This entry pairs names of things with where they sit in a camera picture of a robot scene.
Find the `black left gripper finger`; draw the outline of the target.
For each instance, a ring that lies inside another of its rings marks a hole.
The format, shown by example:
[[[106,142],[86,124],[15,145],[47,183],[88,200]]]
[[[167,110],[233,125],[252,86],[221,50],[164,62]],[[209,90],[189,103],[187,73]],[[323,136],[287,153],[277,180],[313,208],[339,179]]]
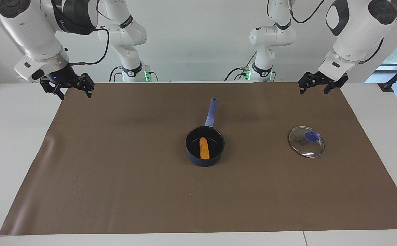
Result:
[[[299,80],[299,92],[303,95],[307,89],[317,86],[317,73],[306,72]]]
[[[342,75],[340,79],[338,79],[337,81],[333,81],[331,78],[326,77],[325,78],[326,87],[323,90],[324,94],[325,95],[328,94],[333,89],[341,88],[347,82],[348,79],[349,76],[347,73],[344,73],[344,75]]]

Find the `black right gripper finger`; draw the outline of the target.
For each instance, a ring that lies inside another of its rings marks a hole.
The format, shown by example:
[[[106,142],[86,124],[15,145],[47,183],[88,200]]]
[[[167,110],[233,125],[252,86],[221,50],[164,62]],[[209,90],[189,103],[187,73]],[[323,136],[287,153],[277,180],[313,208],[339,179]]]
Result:
[[[88,98],[92,97],[95,83],[87,73],[79,76],[79,90],[84,91]]]
[[[42,77],[40,78],[40,84],[41,87],[44,89],[45,93],[49,94],[54,94],[56,96],[58,96],[61,100],[64,99],[64,94],[61,91],[61,87],[59,84],[55,84],[53,82],[50,81],[50,79],[48,79],[47,77]]]

